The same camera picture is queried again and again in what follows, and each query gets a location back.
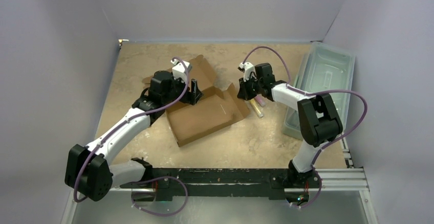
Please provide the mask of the pink marker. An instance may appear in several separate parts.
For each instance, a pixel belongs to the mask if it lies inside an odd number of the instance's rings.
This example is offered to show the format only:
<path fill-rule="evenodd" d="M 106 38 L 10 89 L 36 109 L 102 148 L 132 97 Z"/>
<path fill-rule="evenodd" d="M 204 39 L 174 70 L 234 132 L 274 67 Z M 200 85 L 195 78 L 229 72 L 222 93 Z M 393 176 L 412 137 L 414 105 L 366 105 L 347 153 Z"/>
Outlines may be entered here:
<path fill-rule="evenodd" d="M 261 96 L 256 96 L 254 99 L 261 107 L 266 106 L 266 102 Z"/>

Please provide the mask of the yellow marker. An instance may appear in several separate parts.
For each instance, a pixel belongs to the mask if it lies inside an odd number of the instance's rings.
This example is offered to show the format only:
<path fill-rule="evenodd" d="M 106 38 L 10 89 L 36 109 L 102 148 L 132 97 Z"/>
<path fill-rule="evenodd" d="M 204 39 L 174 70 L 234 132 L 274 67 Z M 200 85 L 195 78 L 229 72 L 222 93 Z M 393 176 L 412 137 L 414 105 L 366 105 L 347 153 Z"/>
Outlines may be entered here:
<path fill-rule="evenodd" d="M 260 105 L 256 102 L 256 100 L 255 99 L 251 99 L 249 102 L 250 102 L 250 105 L 252 106 L 254 112 L 256 113 L 256 115 L 259 118 L 263 118 L 264 114 L 263 114 L 263 112 L 261 110 Z"/>

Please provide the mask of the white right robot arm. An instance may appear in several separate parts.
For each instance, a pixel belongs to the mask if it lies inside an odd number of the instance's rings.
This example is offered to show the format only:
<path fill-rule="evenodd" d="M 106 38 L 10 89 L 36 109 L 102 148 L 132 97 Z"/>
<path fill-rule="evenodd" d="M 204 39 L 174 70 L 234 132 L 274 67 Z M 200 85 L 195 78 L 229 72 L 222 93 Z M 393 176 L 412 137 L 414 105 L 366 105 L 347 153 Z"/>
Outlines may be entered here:
<path fill-rule="evenodd" d="M 237 97 L 251 100 L 258 95 L 286 105 L 298 113 L 302 144 L 296 156 L 289 162 L 283 182 L 299 187 L 313 174 L 317 154 L 327 142 L 333 141 L 343 131 L 343 125 L 330 94 L 306 94 L 289 88 L 285 81 L 277 81 L 269 63 L 253 65 L 240 63 L 243 72 L 239 79 Z"/>

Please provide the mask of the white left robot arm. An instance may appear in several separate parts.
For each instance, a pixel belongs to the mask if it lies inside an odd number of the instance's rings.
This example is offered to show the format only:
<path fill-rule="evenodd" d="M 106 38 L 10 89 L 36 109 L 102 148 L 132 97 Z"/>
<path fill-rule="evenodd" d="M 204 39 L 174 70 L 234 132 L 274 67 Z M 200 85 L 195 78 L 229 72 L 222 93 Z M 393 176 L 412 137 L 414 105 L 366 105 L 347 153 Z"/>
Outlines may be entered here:
<path fill-rule="evenodd" d="M 188 76 L 182 79 L 169 71 L 155 72 L 149 86 L 112 128 L 87 145 L 76 144 L 70 149 L 64 181 L 73 188 L 74 201 L 99 201 L 112 187 L 131 182 L 148 187 L 153 180 L 151 164 L 133 158 L 113 165 L 114 158 L 169 107 L 177 102 L 195 105 L 202 96 L 197 80 Z"/>

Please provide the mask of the brown cardboard box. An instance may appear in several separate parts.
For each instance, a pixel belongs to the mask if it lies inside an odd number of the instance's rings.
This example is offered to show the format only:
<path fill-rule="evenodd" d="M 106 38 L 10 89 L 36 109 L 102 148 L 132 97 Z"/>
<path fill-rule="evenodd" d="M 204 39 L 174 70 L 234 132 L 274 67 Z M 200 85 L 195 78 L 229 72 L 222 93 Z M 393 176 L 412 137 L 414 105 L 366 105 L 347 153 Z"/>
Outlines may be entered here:
<path fill-rule="evenodd" d="M 189 63 L 192 65 L 189 76 L 197 81 L 204 96 L 196 105 L 178 102 L 165 112 L 179 147 L 237 123 L 250 114 L 245 101 L 237 97 L 238 89 L 233 83 L 224 91 L 214 86 L 217 73 L 203 55 Z"/>

